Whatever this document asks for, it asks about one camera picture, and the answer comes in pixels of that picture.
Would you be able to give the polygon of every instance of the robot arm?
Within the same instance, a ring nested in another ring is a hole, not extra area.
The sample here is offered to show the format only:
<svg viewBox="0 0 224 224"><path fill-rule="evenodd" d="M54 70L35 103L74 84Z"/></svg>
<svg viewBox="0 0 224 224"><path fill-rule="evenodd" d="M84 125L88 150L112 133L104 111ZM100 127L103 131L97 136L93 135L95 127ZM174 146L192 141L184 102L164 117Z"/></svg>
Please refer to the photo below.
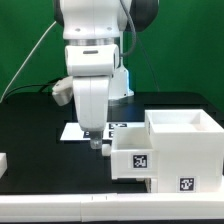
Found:
<svg viewBox="0 0 224 224"><path fill-rule="evenodd" d="M158 11L158 0L124 3L137 30L145 29ZM78 122L83 131L90 132L91 147L99 149L107 121L109 84L120 63L115 42L120 31L129 29L127 16L120 0L55 0L54 5L56 21L64 26L67 71L73 77L73 84L67 86L73 89ZM146 9L156 13L149 14ZM69 100L71 91L67 92Z"/></svg>

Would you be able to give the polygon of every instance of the white box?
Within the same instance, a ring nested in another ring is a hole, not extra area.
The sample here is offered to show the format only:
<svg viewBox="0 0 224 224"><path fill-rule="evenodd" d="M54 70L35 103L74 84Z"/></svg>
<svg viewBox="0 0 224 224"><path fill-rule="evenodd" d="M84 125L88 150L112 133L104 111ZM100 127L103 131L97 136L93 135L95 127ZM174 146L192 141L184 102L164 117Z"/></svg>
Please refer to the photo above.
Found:
<svg viewBox="0 0 224 224"><path fill-rule="evenodd" d="M116 128L111 150L112 179L157 177L158 152L145 128Z"/></svg>
<svg viewBox="0 0 224 224"><path fill-rule="evenodd" d="M224 130L208 114L203 110L149 110L145 125L153 148L159 151L158 192L219 190Z"/></svg>

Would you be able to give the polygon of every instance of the black table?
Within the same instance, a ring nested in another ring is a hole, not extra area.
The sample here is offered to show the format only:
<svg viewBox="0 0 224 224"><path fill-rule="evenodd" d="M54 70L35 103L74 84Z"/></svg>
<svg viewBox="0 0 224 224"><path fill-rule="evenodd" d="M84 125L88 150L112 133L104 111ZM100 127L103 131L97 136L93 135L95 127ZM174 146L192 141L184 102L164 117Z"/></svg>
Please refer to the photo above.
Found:
<svg viewBox="0 0 224 224"><path fill-rule="evenodd" d="M204 109L224 126L224 114L195 93L137 93L133 103L109 108L108 121L143 122L146 109ZM73 101L59 107L49 94L15 94L0 105L0 152L8 162L0 195L146 192L144 183L132 179L112 181L110 159L89 142L61 142L72 121L77 121Z"/></svg>

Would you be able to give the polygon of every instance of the black cable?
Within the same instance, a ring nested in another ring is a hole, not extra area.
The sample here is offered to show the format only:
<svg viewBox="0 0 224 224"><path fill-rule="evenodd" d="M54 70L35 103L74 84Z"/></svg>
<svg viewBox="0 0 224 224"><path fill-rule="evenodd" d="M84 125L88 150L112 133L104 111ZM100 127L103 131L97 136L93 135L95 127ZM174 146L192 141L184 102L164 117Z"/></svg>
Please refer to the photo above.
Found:
<svg viewBox="0 0 224 224"><path fill-rule="evenodd" d="M20 86L20 87L17 87L17 88L14 88L12 89L11 91L9 91L5 97L3 98L3 101L6 100L13 92L16 92L17 90L20 90L20 89L26 89L26 88L32 88L32 87L48 87L48 86L52 86L54 85L55 83L49 83L49 84L34 84L34 85L26 85L26 86Z"/></svg>
<svg viewBox="0 0 224 224"><path fill-rule="evenodd" d="M128 18L128 22L129 22L129 25L131 27L131 33L132 33L132 46L131 46L131 48L128 50L128 52L122 53L120 56L121 57L128 57L135 50L136 42L137 42L137 34L136 34L134 22L131 18L131 15L130 15L124 1L120 0L120 3L122 5L122 8L123 8L127 18Z"/></svg>
<svg viewBox="0 0 224 224"><path fill-rule="evenodd" d="M48 85L51 85L51 84L55 84L57 83L59 80L63 79L62 77L60 78L56 78L56 79L53 79L51 81L49 81L48 83L46 83L46 85L43 85L39 90L38 90L38 93L42 93L47 87Z"/></svg>
<svg viewBox="0 0 224 224"><path fill-rule="evenodd" d="M147 65L148 65L149 69L151 70L152 78L153 78L153 81L154 81L154 85L155 85L155 87L156 87L156 89L157 89L157 92L160 92L160 88L159 88L159 85L158 85L158 82L157 82L157 79L156 79L156 74L155 74L155 72L154 72L154 70L153 70L153 68L152 68L152 65L151 65L151 62L150 62L149 55L148 55L148 53L147 53L145 47L143 46L143 43L142 43L142 41L141 41L141 39L139 38L138 35L137 35L137 41L138 41L139 46L140 46L140 48L141 48L141 50L142 50L142 53L143 53L143 55L144 55L144 57L145 57L146 63L147 63Z"/></svg>

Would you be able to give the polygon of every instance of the green backdrop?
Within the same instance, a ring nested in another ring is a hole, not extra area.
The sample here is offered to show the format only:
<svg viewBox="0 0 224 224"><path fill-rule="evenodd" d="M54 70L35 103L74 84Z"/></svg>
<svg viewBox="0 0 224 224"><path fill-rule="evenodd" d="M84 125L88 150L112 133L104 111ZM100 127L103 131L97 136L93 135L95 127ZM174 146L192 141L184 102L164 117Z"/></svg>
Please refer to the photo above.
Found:
<svg viewBox="0 0 224 224"><path fill-rule="evenodd" d="M51 0L0 0L0 95L52 23ZM52 29L13 87L64 75L62 32ZM161 91L197 92L224 112L223 0L160 0L156 20L139 38ZM134 91L157 91L139 44L126 65Z"/></svg>

